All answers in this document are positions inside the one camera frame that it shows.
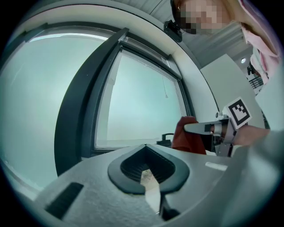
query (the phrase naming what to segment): window frame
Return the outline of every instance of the window frame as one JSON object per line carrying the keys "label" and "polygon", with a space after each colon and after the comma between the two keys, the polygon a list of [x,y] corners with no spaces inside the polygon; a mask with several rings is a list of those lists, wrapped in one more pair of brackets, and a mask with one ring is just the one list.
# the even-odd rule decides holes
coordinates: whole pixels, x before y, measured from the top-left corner
{"label": "window frame", "polygon": [[[169,65],[175,65],[175,70],[170,68],[168,65],[166,65],[163,61],[158,60],[156,57],[150,55],[149,53],[147,53],[146,51],[130,44],[130,43],[126,43],[123,40],[120,40],[118,43],[118,52],[120,51],[127,51],[129,53],[134,54],[135,56],[138,56],[142,59],[144,59],[145,61],[157,66],[158,68],[160,68],[164,73],[168,74],[170,77],[176,79],[177,81],[177,85],[178,88],[177,92],[178,92],[178,97],[179,99],[182,98],[183,104],[184,104],[184,109],[186,112],[186,116],[194,116],[195,117],[195,112],[193,109],[193,104],[191,102],[187,87],[185,85],[184,80],[182,79],[181,73],[173,59],[173,57],[171,55],[168,56],[167,60],[170,61]],[[112,64],[114,63],[115,59],[113,59],[113,61],[111,62],[111,64],[109,65],[109,71],[111,70]],[[95,147],[95,130],[96,130],[96,122],[99,116],[99,108],[100,108],[100,102],[101,102],[101,98],[102,98],[102,94],[103,94],[103,88],[105,87],[105,83],[107,81],[108,78],[108,72],[104,72],[103,77],[105,78],[104,84],[101,84],[100,88],[98,87],[94,87],[93,88],[93,94],[91,94],[90,97],[90,101],[88,104],[88,110],[86,112],[85,115],[85,128],[83,129],[83,143],[82,143],[82,147],[84,147],[84,149],[82,150],[82,157],[92,157],[92,156],[96,156],[96,155],[100,155],[103,153],[107,153],[107,152],[111,152],[120,148],[96,148]],[[100,98],[98,100],[98,96],[96,93],[96,91],[98,91],[99,89],[102,89],[101,94],[100,94]]]}
{"label": "window frame", "polygon": [[[77,28],[83,29],[84,32],[88,30],[95,31],[100,28],[115,33],[86,59],[73,77],[64,95],[57,117],[54,140],[55,166],[58,176],[79,163],[82,157],[88,158],[113,150],[105,149],[103,151],[97,151],[92,149],[91,131],[94,126],[94,119],[98,116],[98,107],[96,105],[98,105],[101,100],[107,75],[117,54],[122,49],[142,57],[146,61],[162,68],[170,76],[176,78],[180,87],[179,97],[181,94],[185,104],[186,115],[195,116],[187,87],[178,67],[169,67],[171,64],[176,65],[172,56],[165,54],[159,48],[141,37],[130,33],[128,28],[120,29],[106,24],[79,21],[53,24],[45,23],[35,29],[23,32],[14,40],[8,42],[1,57],[1,69],[4,68],[9,59],[25,43],[53,29],[54,31],[60,31],[61,29],[66,29],[68,26],[77,26]],[[125,37],[132,38],[154,50],[166,59],[169,64],[165,64],[164,61],[159,61],[146,51],[123,42]]]}
{"label": "window frame", "polygon": [[90,39],[106,40],[114,34],[115,34],[114,31],[102,28],[94,28],[86,26],[61,26],[61,27],[51,27],[46,30],[43,30],[42,32],[34,36],[32,39],[30,39],[28,42],[33,42],[35,39],[41,39],[42,37],[43,39],[48,39],[49,37],[47,36],[53,38],[52,37],[53,35],[54,37],[56,37],[56,35],[61,35],[61,36],[67,35],[67,36],[80,36],[86,39],[90,38]]}
{"label": "window frame", "polygon": [[144,50],[148,54],[156,57],[158,60],[162,61],[164,64],[169,66],[169,64],[168,64],[168,62],[167,62],[165,57],[163,57],[161,54],[159,54],[158,52],[154,51],[150,47],[146,46],[145,44],[143,44],[143,43],[141,43],[141,42],[139,42],[139,41],[137,41],[137,40],[135,40],[133,38],[130,38],[128,36],[123,41],[126,42],[126,43],[129,43],[129,44],[131,44],[133,46],[136,46],[139,49]]}
{"label": "window frame", "polygon": [[[186,108],[185,108],[185,103],[184,103],[184,100],[182,99],[182,93],[181,93],[181,88],[179,86],[179,83],[178,81],[180,79],[176,79],[173,75],[170,75],[168,72],[166,72],[165,70],[163,70],[161,67],[158,67],[154,64],[152,64],[149,60],[147,60],[146,58],[142,58],[132,52],[129,52],[129,51],[126,51],[125,49],[123,49],[123,47],[121,47],[120,49],[120,53],[117,55],[115,61],[114,61],[114,64],[113,64],[113,67],[110,71],[110,73],[108,75],[106,75],[106,82],[107,80],[109,79],[110,76],[113,76],[115,75],[115,77],[117,76],[117,72],[118,72],[118,67],[119,67],[119,64],[120,64],[120,60],[123,56],[127,56],[127,57],[130,57],[134,60],[137,60],[145,65],[147,65],[148,67],[152,68],[153,70],[159,72],[162,76],[164,77],[167,77],[168,79],[170,79],[173,83],[174,83],[174,86],[175,86],[175,89],[176,89],[176,92],[177,92],[177,97],[178,97],[178,102],[179,102],[179,106],[181,108],[181,115],[182,116],[186,116],[187,115],[187,112],[186,112]],[[97,133],[98,133],[98,121],[99,121],[99,115],[101,113],[101,107],[102,107],[102,101],[103,101],[103,95],[105,95],[105,90],[103,91],[103,94],[102,94],[102,98],[100,100],[100,103],[99,105],[97,106],[98,108],[98,116],[97,118],[95,119],[96,120],[96,123],[94,125],[94,128],[93,128],[93,132],[92,132],[92,138],[94,139],[94,142],[93,142],[93,148],[92,148],[92,152],[93,151],[112,151],[112,150],[117,150],[117,149],[121,149],[121,148],[124,148],[124,147],[97,147],[96,146],[96,138],[97,138]]]}

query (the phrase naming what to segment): ceiling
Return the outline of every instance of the ceiling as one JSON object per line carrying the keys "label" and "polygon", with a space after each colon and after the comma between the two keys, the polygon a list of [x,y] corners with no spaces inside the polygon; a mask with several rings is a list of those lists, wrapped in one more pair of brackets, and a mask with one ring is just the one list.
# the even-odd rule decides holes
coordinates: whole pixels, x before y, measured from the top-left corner
{"label": "ceiling", "polygon": [[[162,23],[174,20],[170,0],[112,0],[124,3],[144,11]],[[201,67],[206,66],[224,54],[229,55],[237,65],[244,70],[252,54],[252,46],[244,41],[241,27],[231,23],[213,35],[192,35],[183,32],[183,42],[195,55]],[[241,59],[247,58],[245,64]]]}

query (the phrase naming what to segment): black device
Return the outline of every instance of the black device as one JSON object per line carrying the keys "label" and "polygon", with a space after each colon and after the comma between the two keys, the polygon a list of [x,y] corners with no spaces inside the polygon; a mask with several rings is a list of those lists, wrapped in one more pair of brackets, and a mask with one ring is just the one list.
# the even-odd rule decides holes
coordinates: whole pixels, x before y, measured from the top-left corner
{"label": "black device", "polygon": [[166,139],[166,136],[169,135],[174,135],[173,133],[167,133],[167,134],[163,134],[162,135],[162,140],[161,141],[157,141],[158,145],[164,146],[164,147],[171,147],[172,142],[170,140]]}
{"label": "black device", "polygon": [[253,68],[253,66],[252,66],[251,63],[249,63],[247,69],[248,69],[248,75],[250,75],[251,73],[254,74],[254,73],[253,73],[254,68]]}
{"label": "black device", "polygon": [[176,22],[173,22],[172,20],[166,21],[164,23],[164,32],[177,43],[182,41],[181,29]]}

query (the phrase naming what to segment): pink clothing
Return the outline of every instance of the pink clothing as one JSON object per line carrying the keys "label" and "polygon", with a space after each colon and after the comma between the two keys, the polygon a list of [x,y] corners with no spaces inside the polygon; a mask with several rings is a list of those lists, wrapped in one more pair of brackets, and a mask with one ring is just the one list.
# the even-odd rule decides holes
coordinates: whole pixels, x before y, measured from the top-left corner
{"label": "pink clothing", "polygon": [[269,81],[269,78],[274,75],[277,66],[282,61],[280,42],[266,19],[253,5],[251,5],[251,3],[247,0],[239,0],[239,3],[244,11],[263,29],[276,50],[276,53],[274,54],[261,37],[242,27],[246,43],[250,43],[259,52],[258,55],[254,51],[251,56],[251,64],[260,73],[263,83],[266,84]]}

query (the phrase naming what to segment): white wall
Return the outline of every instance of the white wall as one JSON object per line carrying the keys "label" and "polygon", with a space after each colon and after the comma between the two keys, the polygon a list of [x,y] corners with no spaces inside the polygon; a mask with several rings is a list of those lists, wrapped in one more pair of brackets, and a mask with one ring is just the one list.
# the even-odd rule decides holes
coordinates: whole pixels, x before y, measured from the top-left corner
{"label": "white wall", "polygon": [[202,73],[181,48],[175,51],[173,58],[189,90],[197,121],[214,121],[218,109]]}
{"label": "white wall", "polygon": [[261,92],[263,86],[264,86],[264,85],[261,85],[261,86],[255,88],[255,89],[253,89],[254,94],[256,94],[256,95],[259,94],[259,93]]}
{"label": "white wall", "polygon": [[223,55],[205,66],[201,72],[211,87],[220,110],[234,99],[242,97],[252,115],[248,124],[264,128],[262,112],[255,100],[255,93],[243,72],[228,55]]}
{"label": "white wall", "polygon": [[284,64],[281,63],[269,82],[256,96],[271,130],[284,130]]}

